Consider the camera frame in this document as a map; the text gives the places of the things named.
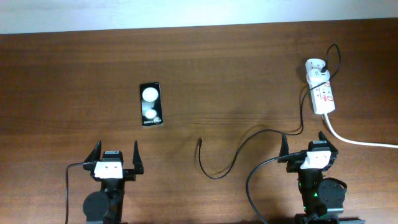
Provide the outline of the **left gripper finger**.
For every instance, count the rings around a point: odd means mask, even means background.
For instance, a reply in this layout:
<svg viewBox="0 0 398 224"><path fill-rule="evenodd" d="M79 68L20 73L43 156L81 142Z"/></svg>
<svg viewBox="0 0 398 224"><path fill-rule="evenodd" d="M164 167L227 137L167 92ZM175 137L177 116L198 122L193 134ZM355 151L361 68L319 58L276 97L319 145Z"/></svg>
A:
<svg viewBox="0 0 398 224"><path fill-rule="evenodd" d="M144 173L144 166L143 166L140 154L139 154L139 148L138 148L137 141L134 142L132 163L134 165L135 174L143 174Z"/></svg>
<svg viewBox="0 0 398 224"><path fill-rule="evenodd" d="M96 161L100 160L100 156L101 156L101 140L99 140L96 143L94 149L90 152L90 154L84 160L84 163L96 162Z"/></svg>

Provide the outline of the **black Galaxy smartphone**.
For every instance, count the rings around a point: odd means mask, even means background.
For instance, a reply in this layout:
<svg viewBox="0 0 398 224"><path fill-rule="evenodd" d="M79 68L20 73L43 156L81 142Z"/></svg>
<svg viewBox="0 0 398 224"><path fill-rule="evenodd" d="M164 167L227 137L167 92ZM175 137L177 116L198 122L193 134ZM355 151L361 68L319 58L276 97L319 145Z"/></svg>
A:
<svg viewBox="0 0 398 224"><path fill-rule="evenodd" d="M143 127L158 126L164 122L159 82L139 85Z"/></svg>

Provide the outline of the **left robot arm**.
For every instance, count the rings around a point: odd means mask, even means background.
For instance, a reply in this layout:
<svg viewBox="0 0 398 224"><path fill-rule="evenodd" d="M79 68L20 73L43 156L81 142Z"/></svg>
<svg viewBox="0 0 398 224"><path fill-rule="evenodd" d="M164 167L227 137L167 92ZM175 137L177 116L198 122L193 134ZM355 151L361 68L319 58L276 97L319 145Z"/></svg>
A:
<svg viewBox="0 0 398 224"><path fill-rule="evenodd" d="M84 160L83 168L90 176L101 183L99 191L93 192L83 202L83 213L87 223L121 223L125 183L136 180L144 173L137 142L134 143L132 169L123 167L121 151L101 151L98 141L92 152Z"/></svg>

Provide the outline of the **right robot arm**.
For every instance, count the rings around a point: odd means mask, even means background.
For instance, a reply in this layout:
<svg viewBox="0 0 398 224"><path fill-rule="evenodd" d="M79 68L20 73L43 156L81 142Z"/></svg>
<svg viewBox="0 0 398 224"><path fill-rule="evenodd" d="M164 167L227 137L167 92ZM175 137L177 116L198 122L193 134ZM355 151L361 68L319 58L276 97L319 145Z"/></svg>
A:
<svg viewBox="0 0 398 224"><path fill-rule="evenodd" d="M365 223L360 218L340 218L344 212L348 186L345 182L323 175L334 164L338 150L318 133L319 140L311 141L308 149L289 152L287 136L282 136L278 163L286 163L288 173L298 174L298 190L302 196L302 214L296 214L295 223Z"/></svg>

